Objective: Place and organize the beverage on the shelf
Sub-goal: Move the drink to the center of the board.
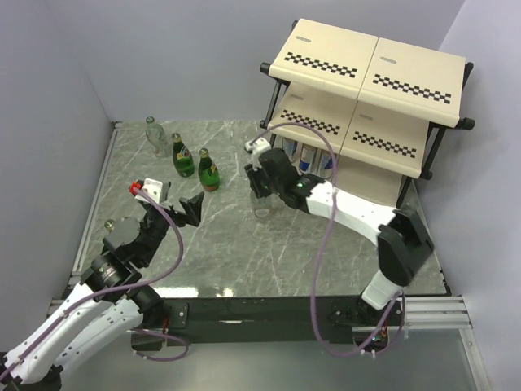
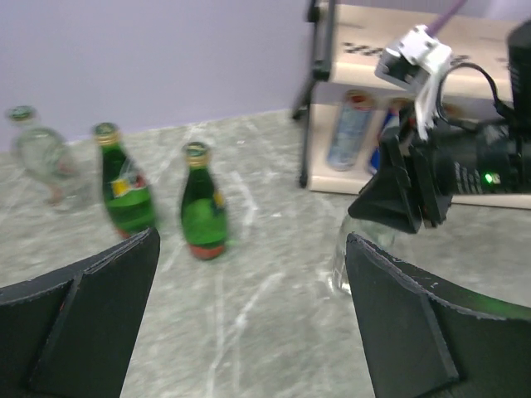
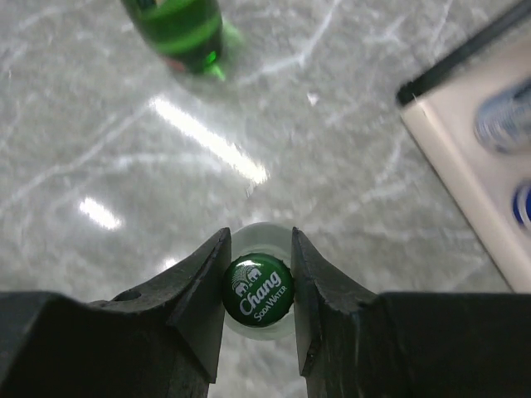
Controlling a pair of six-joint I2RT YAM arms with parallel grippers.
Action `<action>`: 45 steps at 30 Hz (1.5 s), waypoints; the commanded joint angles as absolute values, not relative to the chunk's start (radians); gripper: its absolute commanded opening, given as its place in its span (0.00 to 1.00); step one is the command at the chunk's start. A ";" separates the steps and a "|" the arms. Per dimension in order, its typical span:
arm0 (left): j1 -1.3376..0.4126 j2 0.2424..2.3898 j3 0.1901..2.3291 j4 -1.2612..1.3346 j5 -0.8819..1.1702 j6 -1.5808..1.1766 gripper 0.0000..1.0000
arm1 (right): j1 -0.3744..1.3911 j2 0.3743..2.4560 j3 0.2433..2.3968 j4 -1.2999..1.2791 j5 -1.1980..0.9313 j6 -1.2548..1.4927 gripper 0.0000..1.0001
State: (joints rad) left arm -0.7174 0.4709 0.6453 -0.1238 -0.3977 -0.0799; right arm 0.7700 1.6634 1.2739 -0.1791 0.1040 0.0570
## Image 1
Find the light blue drink can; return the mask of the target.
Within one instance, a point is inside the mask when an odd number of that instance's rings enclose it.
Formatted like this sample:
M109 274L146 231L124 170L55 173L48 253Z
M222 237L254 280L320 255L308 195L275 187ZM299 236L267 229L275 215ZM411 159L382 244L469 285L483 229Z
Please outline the light blue drink can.
M297 141L295 141L293 139L289 139L289 138L283 138L282 139L282 149L284 150L286 155L291 160L293 160L295 158L297 147L298 147L298 142Z

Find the clear glass bottle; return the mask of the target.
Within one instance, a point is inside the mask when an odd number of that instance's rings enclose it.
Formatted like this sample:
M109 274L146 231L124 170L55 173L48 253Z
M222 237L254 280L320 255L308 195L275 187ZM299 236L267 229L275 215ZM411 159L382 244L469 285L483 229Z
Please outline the clear glass bottle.
M273 211L272 200L270 196L258 198L254 191L250 191L251 207L257 218L266 218Z
M166 139L166 133L163 126L158 123L153 116L146 118L146 137L148 142L153 146L154 153L157 156L167 156L169 152L169 143Z

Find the green Perrier bottle front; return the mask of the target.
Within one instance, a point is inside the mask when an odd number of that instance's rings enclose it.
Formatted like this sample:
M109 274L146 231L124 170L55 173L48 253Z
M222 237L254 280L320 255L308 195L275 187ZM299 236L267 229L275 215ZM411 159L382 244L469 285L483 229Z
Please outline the green Perrier bottle front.
M198 175L199 181L206 191L215 191L220 187L220 174L207 148L199 150Z

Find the Red Bull can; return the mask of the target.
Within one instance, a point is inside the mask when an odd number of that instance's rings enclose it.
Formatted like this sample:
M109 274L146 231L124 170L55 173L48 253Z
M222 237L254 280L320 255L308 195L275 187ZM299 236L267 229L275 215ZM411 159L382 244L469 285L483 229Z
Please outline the Red Bull can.
M303 173L311 173L313 165L317 157L317 148L308 144L302 144L300 158L298 161L298 170Z

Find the silver can red tab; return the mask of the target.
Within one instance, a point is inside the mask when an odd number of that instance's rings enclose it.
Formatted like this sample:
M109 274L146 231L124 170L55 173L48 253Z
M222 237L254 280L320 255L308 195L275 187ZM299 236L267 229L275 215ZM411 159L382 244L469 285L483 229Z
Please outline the silver can red tab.
M327 150L321 150L317 163L317 174L319 177L329 180L333 175L333 158L335 154L330 154Z

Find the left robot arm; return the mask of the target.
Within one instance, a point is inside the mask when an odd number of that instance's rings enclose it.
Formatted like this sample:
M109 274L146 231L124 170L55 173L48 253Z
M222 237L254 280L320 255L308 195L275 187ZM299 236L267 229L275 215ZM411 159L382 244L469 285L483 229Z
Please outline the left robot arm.
M107 345L119 334L168 321L161 297L142 280L168 230L201 222L204 194L186 199L177 211L143 191L135 198L141 219L108 220L103 251L81 275L60 307L24 342L1 357L1 383L6 390L59 390L61 375Z

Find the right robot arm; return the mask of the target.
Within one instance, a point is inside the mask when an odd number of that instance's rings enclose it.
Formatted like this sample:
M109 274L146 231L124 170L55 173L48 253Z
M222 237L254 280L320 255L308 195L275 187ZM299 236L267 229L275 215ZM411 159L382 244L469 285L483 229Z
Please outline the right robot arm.
M286 153L260 138L247 143L251 163L245 166L257 199L276 195L289 208L333 217L336 223L364 236L378 251L379 266L361 293L358 318L375 325L386 314L385 305L408 287L435 246L427 228L412 209L376 204L341 191L314 174L300 174Z

